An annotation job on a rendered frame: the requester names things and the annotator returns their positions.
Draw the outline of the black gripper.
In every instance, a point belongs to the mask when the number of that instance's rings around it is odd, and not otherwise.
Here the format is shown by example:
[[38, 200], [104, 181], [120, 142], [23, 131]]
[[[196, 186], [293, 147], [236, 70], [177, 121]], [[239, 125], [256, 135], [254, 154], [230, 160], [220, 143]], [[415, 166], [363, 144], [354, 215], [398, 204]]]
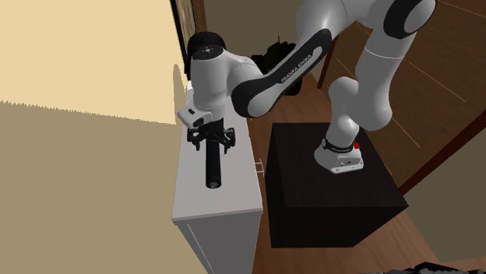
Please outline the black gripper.
[[187, 129], [187, 141], [193, 144], [197, 151], [200, 150], [200, 143], [204, 139], [224, 144], [224, 153], [234, 147], [236, 136], [234, 128], [224, 129], [224, 120], [213, 121], [197, 128]]

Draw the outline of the black cylinder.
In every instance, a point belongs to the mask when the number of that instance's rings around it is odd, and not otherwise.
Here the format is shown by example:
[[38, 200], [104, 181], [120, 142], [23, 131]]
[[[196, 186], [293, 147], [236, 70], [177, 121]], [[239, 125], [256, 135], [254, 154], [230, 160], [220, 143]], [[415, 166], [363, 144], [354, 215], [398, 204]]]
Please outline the black cylinder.
[[206, 186], [210, 189], [221, 186], [220, 144], [216, 141], [206, 141]]

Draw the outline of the white chest of drawers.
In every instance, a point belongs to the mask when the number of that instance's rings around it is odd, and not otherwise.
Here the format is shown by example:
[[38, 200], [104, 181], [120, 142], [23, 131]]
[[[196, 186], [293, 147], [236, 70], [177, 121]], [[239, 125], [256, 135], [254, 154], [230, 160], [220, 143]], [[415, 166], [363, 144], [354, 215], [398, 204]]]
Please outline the white chest of drawers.
[[220, 152], [222, 185], [206, 186], [206, 147], [181, 132], [172, 221], [206, 274], [252, 274], [262, 196], [245, 118], [227, 105], [224, 126], [236, 144]]

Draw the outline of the black bulky object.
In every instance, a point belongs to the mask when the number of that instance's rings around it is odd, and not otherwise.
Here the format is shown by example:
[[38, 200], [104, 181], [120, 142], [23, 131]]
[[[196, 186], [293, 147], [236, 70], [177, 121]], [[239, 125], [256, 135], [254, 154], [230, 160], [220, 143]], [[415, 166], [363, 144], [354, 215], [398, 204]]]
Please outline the black bulky object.
[[281, 42], [277, 39], [275, 44], [267, 48], [265, 54], [254, 54], [251, 59], [258, 66], [262, 74], [271, 71], [279, 62], [281, 62], [295, 48], [295, 43]]

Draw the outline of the dark robot stand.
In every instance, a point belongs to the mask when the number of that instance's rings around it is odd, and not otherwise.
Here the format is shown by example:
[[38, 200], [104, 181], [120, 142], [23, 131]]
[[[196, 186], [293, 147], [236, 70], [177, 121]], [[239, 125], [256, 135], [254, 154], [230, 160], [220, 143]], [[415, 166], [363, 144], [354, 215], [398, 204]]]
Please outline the dark robot stand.
[[272, 248], [351, 248], [408, 204], [365, 130], [364, 167], [332, 174], [314, 152], [326, 123], [275, 123], [265, 172]]

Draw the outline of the dark framed wall picture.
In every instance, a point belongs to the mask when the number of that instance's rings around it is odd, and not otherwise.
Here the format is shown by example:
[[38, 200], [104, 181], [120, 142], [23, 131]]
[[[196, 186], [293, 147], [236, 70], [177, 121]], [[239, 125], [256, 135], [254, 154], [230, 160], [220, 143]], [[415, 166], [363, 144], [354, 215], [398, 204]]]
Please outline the dark framed wall picture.
[[184, 73], [188, 75], [188, 41], [196, 31], [192, 0], [170, 0], [170, 3], [184, 62]]

